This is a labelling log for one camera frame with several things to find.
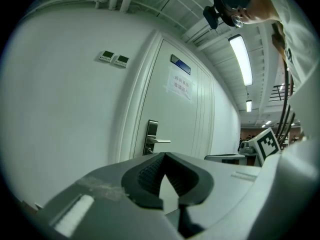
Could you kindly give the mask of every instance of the railing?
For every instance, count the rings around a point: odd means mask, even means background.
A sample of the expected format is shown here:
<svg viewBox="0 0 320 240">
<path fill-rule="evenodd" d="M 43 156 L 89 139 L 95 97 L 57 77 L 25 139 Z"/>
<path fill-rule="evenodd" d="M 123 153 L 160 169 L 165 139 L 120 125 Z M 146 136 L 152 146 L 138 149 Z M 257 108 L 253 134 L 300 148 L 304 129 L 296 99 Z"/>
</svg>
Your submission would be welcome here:
<svg viewBox="0 0 320 240">
<path fill-rule="evenodd" d="M 296 91 L 296 87 L 293 85 L 293 92 Z M 269 98 L 269 102 L 279 102 L 285 99 L 285 86 L 284 85 L 275 85 L 272 89 L 271 96 Z"/>
</svg>

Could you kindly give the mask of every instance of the door frame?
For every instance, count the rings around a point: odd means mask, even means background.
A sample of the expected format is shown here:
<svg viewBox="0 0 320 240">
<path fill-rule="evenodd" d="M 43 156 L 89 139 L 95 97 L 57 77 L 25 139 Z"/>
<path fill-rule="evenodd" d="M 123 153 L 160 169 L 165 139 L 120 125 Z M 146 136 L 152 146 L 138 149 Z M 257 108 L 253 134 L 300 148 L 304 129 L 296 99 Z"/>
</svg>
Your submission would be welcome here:
<svg viewBox="0 0 320 240">
<path fill-rule="evenodd" d="M 128 99 L 124 106 L 122 120 L 119 123 L 119 131 L 114 143 L 114 154 L 110 163 L 119 163 L 134 157 L 134 151 L 136 146 L 136 140 L 138 135 L 140 118 L 150 82 L 151 74 L 156 63 L 156 59 L 162 45 L 163 40 L 167 41 L 178 50 L 186 54 L 201 70 L 210 76 L 210 88 L 211 88 L 211 110 L 210 110 L 210 131 L 209 142 L 207 151 L 211 148 L 214 132 L 214 76 L 207 69 L 207 67 L 188 49 L 185 44 L 175 39 L 174 37 L 154 30 L 151 34 L 151 40 L 147 46 L 146 52 L 138 65 L 136 75 L 133 80 L 133 85 L 130 90 Z"/>
</svg>

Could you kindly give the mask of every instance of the ceiling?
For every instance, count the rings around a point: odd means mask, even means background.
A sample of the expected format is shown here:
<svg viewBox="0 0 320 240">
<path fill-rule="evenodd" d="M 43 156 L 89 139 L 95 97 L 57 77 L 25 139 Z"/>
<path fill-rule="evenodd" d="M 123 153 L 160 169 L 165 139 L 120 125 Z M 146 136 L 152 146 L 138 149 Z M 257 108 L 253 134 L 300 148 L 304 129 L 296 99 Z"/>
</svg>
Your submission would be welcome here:
<svg viewBox="0 0 320 240">
<path fill-rule="evenodd" d="M 49 1 L 53 0 L 37 0 L 29 11 Z M 271 23 L 233 28 L 220 21 L 218 28 L 213 30 L 203 17 L 204 7 L 212 6 L 213 0 L 132 0 L 130 5 L 134 10 L 145 11 L 164 20 L 179 30 L 184 42 L 193 43 L 206 55 L 233 96 L 241 117 L 241 126 L 260 127 L 264 118 L 269 118 L 271 114 L 273 120 L 279 121 L 283 104 L 272 106 L 273 110 L 267 110 L 273 86 L 284 81 L 284 69 L 278 60 L 279 54 L 272 47 Z M 236 34 L 242 35 L 249 53 L 253 85 L 247 87 L 228 41 L 228 38 Z M 252 100 L 251 113 L 246 112 L 248 99 Z"/>
</svg>

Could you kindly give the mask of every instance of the person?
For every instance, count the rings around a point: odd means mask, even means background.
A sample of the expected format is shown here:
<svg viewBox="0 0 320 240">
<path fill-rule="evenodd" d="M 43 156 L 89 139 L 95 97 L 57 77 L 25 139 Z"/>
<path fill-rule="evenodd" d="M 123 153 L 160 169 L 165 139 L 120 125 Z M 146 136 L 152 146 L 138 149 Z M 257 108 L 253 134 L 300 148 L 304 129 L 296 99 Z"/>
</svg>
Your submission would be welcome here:
<svg viewBox="0 0 320 240">
<path fill-rule="evenodd" d="M 242 142 L 242 138 L 240 137 L 238 151 L 239 151 L 239 149 L 240 149 L 240 147 L 241 147 L 241 142 Z"/>
<path fill-rule="evenodd" d="M 238 6 L 237 9 L 222 0 L 214 0 L 214 6 L 222 20 L 231 27 L 235 27 L 232 16 L 243 24 L 275 20 L 283 25 L 286 64 L 296 89 L 310 72 L 320 69 L 319 36 L 294 0 L 250 0 L 246 8 Z"/>
<path fill-rule="evenodd" d="M 298 138 L 296 137 L 296 135 L 293 135 L 293 138 L 291 139 L 291 143 L 295 143 L 298 140 Z"/>
</svg>

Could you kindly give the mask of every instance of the white wall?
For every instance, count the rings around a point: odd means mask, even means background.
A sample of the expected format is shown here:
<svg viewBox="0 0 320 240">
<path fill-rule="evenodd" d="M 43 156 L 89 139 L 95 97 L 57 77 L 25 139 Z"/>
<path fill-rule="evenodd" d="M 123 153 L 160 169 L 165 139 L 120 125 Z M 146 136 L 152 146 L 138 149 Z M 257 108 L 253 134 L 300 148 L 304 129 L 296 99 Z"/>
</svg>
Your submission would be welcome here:
<svg viewBox="0 0 320 240">
<path fill-rule="evenodd" d="M 218 81 L 214 89 L 214 127 L 210 155 L 234 154 L 240 141 L 240 116 Z"/>
<path fill-rule="evenodd" d="M 78 6 L 40 12 L 17 28 L 1 61 L 0 147 L 18 199 L 44 205 L 110 162 L 116 122 L 154 28 L 179 38 L 151 15 Z M 99 62 L 104 50 L 129 57 L 129 67 Z M 214 122 L 222 125 L 217 107 Z"/>
</svg>

